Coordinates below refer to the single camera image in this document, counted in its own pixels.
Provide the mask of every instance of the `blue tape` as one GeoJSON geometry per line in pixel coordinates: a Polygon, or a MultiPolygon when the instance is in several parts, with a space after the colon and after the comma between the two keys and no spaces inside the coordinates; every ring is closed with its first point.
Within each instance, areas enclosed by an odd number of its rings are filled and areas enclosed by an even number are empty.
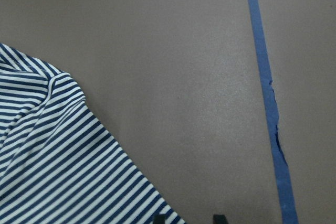
{"type": "Polygon", "coordinates": [[[258,0],[248,0],[258,60],[260,82],[266,111],[268,134],[271,143],[275,177],[283,224],[298,224],[289,169],[278,138],[279,113],[272,87],[272,74],[268,61],[263,25],[258,0]]]}

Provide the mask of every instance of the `navy and white striped fabric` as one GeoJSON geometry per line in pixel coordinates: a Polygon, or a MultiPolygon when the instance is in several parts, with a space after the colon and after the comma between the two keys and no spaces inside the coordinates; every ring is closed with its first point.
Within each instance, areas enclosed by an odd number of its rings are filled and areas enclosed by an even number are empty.
{"type": "Polygon", "coordinates": [[[185,223],[70,76],[0,44],[0,223],[185,223]]]}

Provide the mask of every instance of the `black object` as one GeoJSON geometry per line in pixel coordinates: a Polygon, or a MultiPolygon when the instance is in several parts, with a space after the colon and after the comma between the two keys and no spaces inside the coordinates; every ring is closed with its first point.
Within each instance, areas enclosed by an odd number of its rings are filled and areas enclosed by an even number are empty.
{"type": "Polygon", "coordinates": [[[164,224],[166,221],[166,215],[155,215],[153,224],[164,224]]]}
{"type": "Polygon", "coordinates": [[[225,215],[214,215],[214,224],[229,224],[225,215]]]}
{"type": "MultiPolygon", "coordinates": [[[[155,215],[153,224],[165,224],[166,215],[155,215]]],[[[213,224],[229,224],[225,215],[214,215],[214,222],[213,224]]]]}

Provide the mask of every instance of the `brown floor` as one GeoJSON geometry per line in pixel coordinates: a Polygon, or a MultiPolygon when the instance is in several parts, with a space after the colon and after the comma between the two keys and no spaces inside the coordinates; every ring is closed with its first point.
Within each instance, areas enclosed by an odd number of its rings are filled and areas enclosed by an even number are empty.
{"type": "MultiPolygon", "coordinates": [[[[336,223],[336,2],[259,0],[300,223],[336,223]]],[[[0,0],[190,224],[281,223],[247,0],[0,0]]]]}

